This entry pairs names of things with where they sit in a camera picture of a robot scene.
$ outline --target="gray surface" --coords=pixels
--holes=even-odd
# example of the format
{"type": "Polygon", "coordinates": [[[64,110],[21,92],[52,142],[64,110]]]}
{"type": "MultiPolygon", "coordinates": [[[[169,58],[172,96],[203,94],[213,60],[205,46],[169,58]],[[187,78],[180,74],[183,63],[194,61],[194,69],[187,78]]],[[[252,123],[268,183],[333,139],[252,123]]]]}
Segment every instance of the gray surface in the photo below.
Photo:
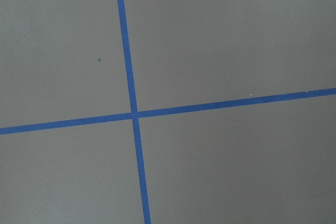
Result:
{"type": "Polygon", "coordinates": [[[0,0],[0,80],[0,127],[129,112],[117,0],[0,0]]]}
{"type": "Polygon", "coordinates": [[[152,223],[336,223],[336,97],[141,119],[152,223]]]}
{"type": "Polygon", "coordinates": [[[335,0],[125,0],[139,110],[335,87],[335,0]]]}
{"type": "Polygon", "coordinates": [[[131,122],[0,136],[0,223],[143,223],[131,122]]]}

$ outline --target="blue line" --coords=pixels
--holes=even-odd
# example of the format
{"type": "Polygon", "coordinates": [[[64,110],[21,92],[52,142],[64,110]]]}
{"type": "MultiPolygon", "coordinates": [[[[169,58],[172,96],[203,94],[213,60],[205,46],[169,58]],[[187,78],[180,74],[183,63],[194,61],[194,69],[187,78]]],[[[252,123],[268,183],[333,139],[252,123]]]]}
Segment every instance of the blue line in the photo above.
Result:
{"type": "Polygon", "coordinates": [[[261,104],[268,102],[279,102],[279,101],[288,101],[303,98],[322,97],[325,95],[333,95],[333,94],[336,94],[336,88],[313,90],[309,92],[278,94],[266,97],[256,97],[256,98],[248,98],[248,99],[240,99],[224,102],[203,103],[203,104],[173,107],[166,109],[147,110],[147,111],[140,111],[138,113],[138,116],[139,118],[148,118],[160,115],[171,115],[171,114],[179,114],[179,113],[187,113],[203,110],[214,110],[214,109],[230,108],[237,106],[245,106],[252,104],[261,104]]]}
{"type": "Polygon", "coordinates": [[[134,76],[133,76],[133,68],[132,68],[130,42],[129,42],[128,29],[127,29],[125,3],[124,3],[124,0],[117,0],[117,1],[118,1],[118,9],[119,9],[121,38],[122,38],[122,45],[123,45],[124,57],[125,57],[127,84],[128,84],[128,91],[129,91],[129,97],[130,97],[133,133],[134,133],[134,142],[135,142],[135,153],[137,156],[136,162],[138,164],[142,211],[143,211],[144,223],[151,224],[151,215],[150,215],[150,209],[149,209],[149,200],[148,200],[145,168],[144,168],[143,153],[142,153],[137,97],[135,95],[135,85],[134,85],[134,76]]]}
{"type": "Polygon", "coordinates": [[[124,114],[94,116],[91,118],[79,118],[79,119],[71,119],[71,120],[48,122],[48,123],[20,125],[20,126],[0,128],[0,135],[28,132],[28,131],[56,129],[56,128],[62,128],[62,127],[80,126],[80,125],[86,125],[86,124],[106,123],[106,122],[129,120],[129,119],[134,119],[134,121],[136,120],[139,121],[137,118],[149,118],[149,117],[160,116],[160,115],[171,115],[171,114],[180,114],[180,113],[196,112],[196,111],[203,111],[203,110],[215,110],[215,109],[223,109],[223,108],[230,108],[230,107],[237,107],[237,106],[246,106],[246,105],[252,105],[252,104],[261,104],[261,103],[268,103],[268,102],[280,102],[280,101],[288,101],[288,100],[296,100],[296,99],[304,99],[304,98],[323,97],[326,95],[335,95],[335,94],[336,94],[336,88],[321,89],[321,90],[312,90],[308,92],[270,95],[267,97],[256,97],[256,98],[248,98],[248,99],[240,99],[240,100],[232,100],[232,101],[203,103],[203,104],[196,104],[196,105],[173,107],[173,108],[167,108],[167,109],[140,111],[138,112],[138,116],[135,116],[135,117],[134,117],[134,114],[136,113],[133,113],[133,114],[124,113],[124,114]]]}
{"type": "Polygon", "coordinates": [[[124,113],[124,114],[115,114],[115,115],[95,116],[92,118],[80,118],[80,119],[64,120],[64,121],[57,121],[57,122],[49,122],[49,123],[37,123],[37,124],[30,124],[30,125],[12,126],[12,127],[0,128],[0,135],[28,132],[28,131],[56,129],[56,128],[79,126],[79,125],[85,125],[85,124],[106,123],[106,122],[121,121],[121,120],[127,120],[127,119],[129,120],[131,118],[132,118],[131,113],[124,113]]]}

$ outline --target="vertical tape line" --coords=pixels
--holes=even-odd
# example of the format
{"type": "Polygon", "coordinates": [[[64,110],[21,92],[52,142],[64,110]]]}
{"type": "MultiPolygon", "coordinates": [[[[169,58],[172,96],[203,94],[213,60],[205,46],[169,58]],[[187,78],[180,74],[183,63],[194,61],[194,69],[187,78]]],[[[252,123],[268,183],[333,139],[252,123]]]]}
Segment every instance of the vertical tape line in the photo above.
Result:
{"type": "Polygon", "coordinates": [[[130,50],[130,42],[128,38],[124,0],[118,0],[118,9],[119,9],[121,38],[122,38],[122,45],[123,45],[124,58],[125,58],[125,67],[126,67],[126,74],[127,74],[127,84],[128,84],[128,91],[129,91],[130,105],[131,105],[131,117],[132,117],[132,123],[133,123],[135,153],[137,156],[136,162],[138,164],[138,174],[139,174],[143,217],[144,217],[145,224],[151,224],[151,215],[150,215],[150,210],[149,210],[146,176],[145,176],[145,168],[144,168],[142,145],[141,145],[141,134],[140,134],[139,117],[138,117],[137,97],[135,95],[131,50],[130,50]]]}

